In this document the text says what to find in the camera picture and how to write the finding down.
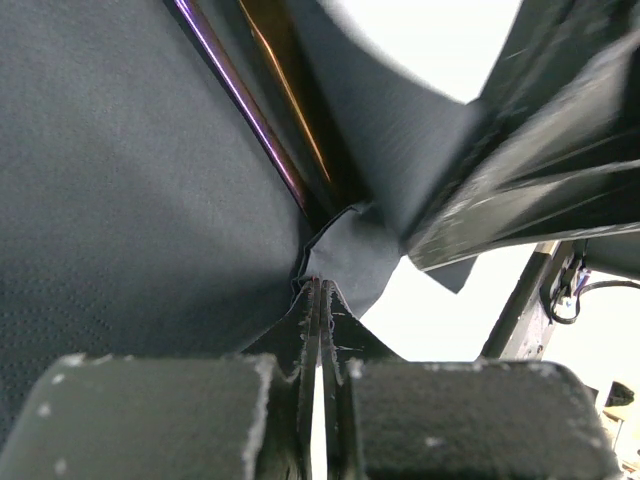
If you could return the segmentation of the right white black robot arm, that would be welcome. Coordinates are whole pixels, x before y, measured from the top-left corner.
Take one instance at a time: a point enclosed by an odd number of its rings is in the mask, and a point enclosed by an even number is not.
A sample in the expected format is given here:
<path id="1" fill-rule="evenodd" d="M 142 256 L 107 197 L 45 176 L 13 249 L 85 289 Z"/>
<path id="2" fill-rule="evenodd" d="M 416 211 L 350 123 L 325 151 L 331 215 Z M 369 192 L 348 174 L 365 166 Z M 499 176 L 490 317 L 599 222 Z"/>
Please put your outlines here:
<path id="1" fill-rule="evenodd" d="M 639 5 L 525 1 L 480 95 L 487 116 L 406 239 L 428 270 L 578 241 L 639 273 Z"/>

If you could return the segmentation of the gold knife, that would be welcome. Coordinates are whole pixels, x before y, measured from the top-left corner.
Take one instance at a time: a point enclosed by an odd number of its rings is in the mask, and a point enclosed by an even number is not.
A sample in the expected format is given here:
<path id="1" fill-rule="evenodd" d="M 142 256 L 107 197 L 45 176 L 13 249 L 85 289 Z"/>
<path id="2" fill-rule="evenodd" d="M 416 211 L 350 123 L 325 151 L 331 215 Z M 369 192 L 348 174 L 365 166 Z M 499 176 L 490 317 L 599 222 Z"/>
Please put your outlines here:
<path id="1" fill-rule="evenodd" d="M 303 52 L 283 1 L 240 0 L 239 6 L 310 150 L 324 185 L 342 207 L 357 200 L 351 159 Z"/>

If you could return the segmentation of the purple fork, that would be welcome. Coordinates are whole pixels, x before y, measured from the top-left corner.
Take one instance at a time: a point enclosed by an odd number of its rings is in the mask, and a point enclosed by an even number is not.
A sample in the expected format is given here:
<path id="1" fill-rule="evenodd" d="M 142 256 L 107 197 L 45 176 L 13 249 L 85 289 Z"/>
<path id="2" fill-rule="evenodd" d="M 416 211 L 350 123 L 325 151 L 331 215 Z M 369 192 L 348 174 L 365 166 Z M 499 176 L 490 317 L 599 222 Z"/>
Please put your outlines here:
<path id="1" fill-rule="evenodd" d="M 271 164 L 278 171 L 299 208 L 308 213 L 315 199 L 288 152 L 271 128 L 250 90 L 241 79 L 210 22 L 196 1 L 174 2 L 182 17 L 212 62 L 216 73 L 235 102 L 252 132 L 260 142 Z"/>

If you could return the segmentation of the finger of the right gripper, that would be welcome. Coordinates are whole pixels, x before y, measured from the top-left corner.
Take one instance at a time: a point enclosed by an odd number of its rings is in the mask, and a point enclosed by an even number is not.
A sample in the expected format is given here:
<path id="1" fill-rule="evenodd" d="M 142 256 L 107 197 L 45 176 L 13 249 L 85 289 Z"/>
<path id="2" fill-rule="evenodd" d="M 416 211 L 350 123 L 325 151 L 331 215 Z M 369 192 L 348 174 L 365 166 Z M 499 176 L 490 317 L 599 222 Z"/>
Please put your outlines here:
<path id="1" fill-rule="evenodd" d="M 534 240 L 638 230 L 639 33 L 592 57 L 411 237 L 430 270 Z"/>
<path id="2" fill-rule="evenodd" d="M 638 19 L 637 1 L 524 1 L 481 93 L 475 148 L 496 148 Z"/>

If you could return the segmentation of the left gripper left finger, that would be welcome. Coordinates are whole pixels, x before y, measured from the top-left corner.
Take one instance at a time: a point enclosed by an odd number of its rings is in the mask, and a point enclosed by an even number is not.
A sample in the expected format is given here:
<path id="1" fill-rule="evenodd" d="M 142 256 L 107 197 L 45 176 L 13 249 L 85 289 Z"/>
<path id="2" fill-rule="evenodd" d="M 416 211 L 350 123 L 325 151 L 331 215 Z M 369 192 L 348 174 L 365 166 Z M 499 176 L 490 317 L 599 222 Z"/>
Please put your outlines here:
<path id="1" fill-rule="evenodd" d="M 5 479 L 307 479 L 320 283 L 242 353 L 68 355 L 35 383 Z"/>

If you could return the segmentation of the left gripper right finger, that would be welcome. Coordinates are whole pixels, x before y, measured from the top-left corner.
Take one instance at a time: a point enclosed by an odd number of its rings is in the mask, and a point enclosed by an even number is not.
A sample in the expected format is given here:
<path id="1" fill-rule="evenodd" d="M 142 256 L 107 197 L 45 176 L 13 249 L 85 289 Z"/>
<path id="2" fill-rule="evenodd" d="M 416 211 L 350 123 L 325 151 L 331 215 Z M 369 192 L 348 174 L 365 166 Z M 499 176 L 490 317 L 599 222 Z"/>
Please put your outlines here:
<path id="1" fill-rule="evenodd" d="M 586 387 L 544 361 L 410 362 L 324 281 L 331 479 L 618 479 Z"/>

